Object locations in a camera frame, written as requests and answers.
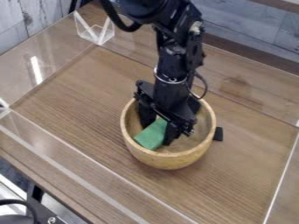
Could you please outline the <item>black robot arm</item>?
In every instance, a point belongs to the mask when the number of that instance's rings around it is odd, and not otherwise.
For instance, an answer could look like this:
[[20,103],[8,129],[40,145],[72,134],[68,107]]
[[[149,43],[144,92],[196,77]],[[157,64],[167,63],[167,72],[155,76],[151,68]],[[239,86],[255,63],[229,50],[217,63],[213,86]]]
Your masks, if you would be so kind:
[[165,120],[163,144],[168,145],[180,135],[192,133],[201,108],[201,98],[192,93],[196,69],[205,57],[201,12],[191,0],[119,0],[119,9],[111,0],[99,2],[121,31],[153,27],[159,55],[155,82],[136,83],[135,98],[143,127],[157,117]]

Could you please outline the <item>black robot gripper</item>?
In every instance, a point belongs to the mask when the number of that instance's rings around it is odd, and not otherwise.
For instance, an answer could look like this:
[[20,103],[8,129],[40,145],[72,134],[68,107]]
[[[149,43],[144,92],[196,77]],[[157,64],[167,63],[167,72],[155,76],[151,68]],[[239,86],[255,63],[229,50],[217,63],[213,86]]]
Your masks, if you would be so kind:
[[156,117],[165,121],[163,145],[169,145],[180,135],[187,137],[193,132],[195,115],[200,110],[200,97],[192,93],[192,82],[197,72],[183,71],[181,77],[153,70],[153,83],[139,80],[135,98],[137,100],[137,114],[140,124],[147,128]]

